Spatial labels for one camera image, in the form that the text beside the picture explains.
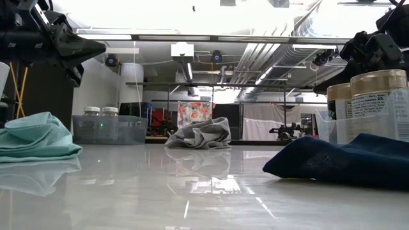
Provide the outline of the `teal cloth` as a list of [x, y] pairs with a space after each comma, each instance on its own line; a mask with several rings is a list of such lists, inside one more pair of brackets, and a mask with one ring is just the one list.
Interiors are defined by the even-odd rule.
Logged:
[[64, 160], [81, 152], [67, 127], [50, 112], [14, 119], [0, 128], [0, 163]]

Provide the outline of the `white cylinder tank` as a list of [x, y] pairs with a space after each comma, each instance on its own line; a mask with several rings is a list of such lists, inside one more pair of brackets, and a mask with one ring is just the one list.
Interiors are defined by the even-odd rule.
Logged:
[[121, 65], [119, 102], [135, 103], [143, 99], [144, 68], [137, 63]]

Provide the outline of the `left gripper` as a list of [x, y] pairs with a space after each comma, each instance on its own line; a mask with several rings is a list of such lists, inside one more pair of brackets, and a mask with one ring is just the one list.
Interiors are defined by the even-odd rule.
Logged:
[[0, 0], [0, 61], [34, 62], [59, 59], [66, 79], [79, 88], [83, 62], [102, 54], [106, 46], [74, 34], [53, 0]]

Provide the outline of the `white translucent plastic bin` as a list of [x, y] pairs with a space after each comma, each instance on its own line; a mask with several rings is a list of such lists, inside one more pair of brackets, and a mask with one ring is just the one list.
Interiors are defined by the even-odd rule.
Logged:
[[5, 63], [0, 62], [0, 128], [4, 128], [4, 124], [6, 123], [6, 110], [8, 104], [3, 102], [2, 98], [9, 71], [10, 67]]

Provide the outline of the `yellow tripod stand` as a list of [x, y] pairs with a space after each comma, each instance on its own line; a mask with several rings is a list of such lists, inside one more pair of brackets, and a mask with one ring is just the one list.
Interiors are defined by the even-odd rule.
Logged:
[[15, 88], [15, 94], [17, 97], [17, 112], [16, 112], [16, 118], [23, 118], [25, 117], [24, 109], [23, 109], [23, 99], [24, 99], [24, 90], [26, 86], [26, 79], [28, 75], [29, 68], [25, 67], [24, 69], [24, 75], [23, 75], [23, 80], [22, 80], [22, 85], [21, 88], [18, 88], [18, 81], [17, 81], [17, 75], [13, 69], [13, 64], [12, 62], [9, 62], [10, 66], [10, 71], [12, 73], [12, 79], [13, 79], [13, 85]]

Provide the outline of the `black shelf frame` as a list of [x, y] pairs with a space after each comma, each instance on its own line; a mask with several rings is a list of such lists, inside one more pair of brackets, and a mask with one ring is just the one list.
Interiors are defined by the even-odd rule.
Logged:
[[[262, 101], [257, 101], [257, 97], [259, 96], [257, 93], [252, 94], [251, 91], [254, 89], [250, 86], [244, 85], [232, 85], [232, 84], [210, 84], [210, 83], [188, 83], [188, 82], [179, 82], [179, 83], [157, 83], [157, 82], [144, 82], [141, 84], [142, 86], [167, 86], [168, 92], [164, 98], [157, 98], [153, 99], [152, 102], [159, 102], [159, 101], [166, 101], [172, 102], [174, 101], [176, 105], [174, 108], [176, 109], [176, 116], [173, 116], [170, 121], [168, 121], [165, 125], [161, 127], [167, 127], [170, 130], [177, 131], [177, 119], [178, 119], [178, 102], [211, 102], [212, 103], [212, 117], [213, 118], [213, 108], [215, 104], [238, 104], [240, 107], [240, 139], [243, 140], [243, 106], [245, 104], [277, 104], [282, 105], [284, 107], [284, 111], [286, 109], [290, 109], [293, 106], [298, 105], [300, 107], [301, 112], [301, 127], [304, 129], [303, 132], [296, 131], [295, 136], [300, 137], [301, 134], [307, 135], [314, 135], [314, 129], [312, 127], [313, 123], [313, 113], [315, 109], [322, 109], [323, 104], [314, 102], [314, 103], [301, 103], [298, 102], [297, 99], [289, 98], [289, 95], [292, 95], [294, 92], [292, 89], [288, 89], [287, 91], [284, 90], [283, 85], [274, 86], [274, 89], [278, 89], [279, 92], [276, 96], [262, 96]], [[185, 95], [178, 95], [176, 99], [171, 98], [171, 93], [176, 91], [177, 89], [185, 89]]]

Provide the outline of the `floral picture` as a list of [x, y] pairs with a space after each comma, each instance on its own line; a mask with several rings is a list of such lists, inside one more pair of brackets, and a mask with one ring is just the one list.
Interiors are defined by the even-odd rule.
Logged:
[[191, 123], [206, 121], [211, 117], [211, 102], [178, 102], [178, 128], [183, 128]]

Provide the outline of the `black screen panel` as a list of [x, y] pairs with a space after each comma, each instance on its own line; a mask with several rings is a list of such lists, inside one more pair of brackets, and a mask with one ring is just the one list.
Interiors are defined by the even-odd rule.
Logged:
[[238, 104], [215, 104], [213, 118], [225, 117], [228, 119], [231, 138], [240, 139], [240, 107]]

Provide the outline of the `tan-lid spice jar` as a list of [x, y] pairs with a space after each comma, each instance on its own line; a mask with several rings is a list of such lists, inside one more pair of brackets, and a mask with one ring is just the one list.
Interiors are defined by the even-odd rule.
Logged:
[[328, 87], [327, 105], [330, 120], [352, 118], [350, 83]]
[[408, 86], [404, 70], [379, 70], [363, 73], [350, 79], [352, 118], [377, 114], [389, 95]]

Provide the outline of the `navy blue cloth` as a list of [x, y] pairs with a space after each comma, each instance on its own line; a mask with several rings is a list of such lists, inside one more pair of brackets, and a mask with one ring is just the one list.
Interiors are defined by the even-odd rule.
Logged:
[[263, 167], [280, 178], [409, 191], [409, 142], [360, 134], [350, 143], [313, 137], [285, 146]]

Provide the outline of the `red storage item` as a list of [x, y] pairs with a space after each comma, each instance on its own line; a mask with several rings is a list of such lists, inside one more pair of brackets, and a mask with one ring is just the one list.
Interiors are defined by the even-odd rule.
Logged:
[[152, 113], [151, 113], [151, 126], [152, 127], [160, 127], [162, 125], [165, 125], [170, 120], [171, 120], [170, 113], [165, 108], [152, 110]]

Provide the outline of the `black floor device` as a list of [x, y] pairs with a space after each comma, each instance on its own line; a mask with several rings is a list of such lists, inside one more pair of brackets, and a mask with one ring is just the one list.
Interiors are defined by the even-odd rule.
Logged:
[[290, 126], [281, 125], [279, 128], [271, 128], [269, 130], [270, 134], [277, 134], [277, 139], [279, 141], [292, 141], [296, 139], [295, 132], [299, 131], [300, 133], [304, 131], [301, 125], [292, 123]]

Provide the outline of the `white ceiling box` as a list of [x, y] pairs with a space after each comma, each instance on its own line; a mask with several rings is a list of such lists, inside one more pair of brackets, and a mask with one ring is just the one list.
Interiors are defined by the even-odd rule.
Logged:
[[172, 57], [194, 57], [194, 45], [187, 42], [176, 42], [171, 45]]

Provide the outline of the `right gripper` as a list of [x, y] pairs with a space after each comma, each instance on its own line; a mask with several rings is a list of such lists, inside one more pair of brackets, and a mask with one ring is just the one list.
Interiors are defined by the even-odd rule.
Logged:
[[326, 94], [327, 88], [349, 83], [355, 75], [378, 70], [404, 70], [405, 58], [395, 41], [384, 33], [357, 33], [345, 43], [339, 53], [347, 62], [344, 70], [313, 88], [316, 94]]

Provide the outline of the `grey cloth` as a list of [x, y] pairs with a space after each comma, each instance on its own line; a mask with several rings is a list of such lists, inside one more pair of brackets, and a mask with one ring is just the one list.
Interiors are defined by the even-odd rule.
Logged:
[[171, 135], [164, 146], [166, 148], [188, 148], [214, 150], [228, 148], [231, 131], [227, 118], [220, 117], [194, 122], [179, 128]]

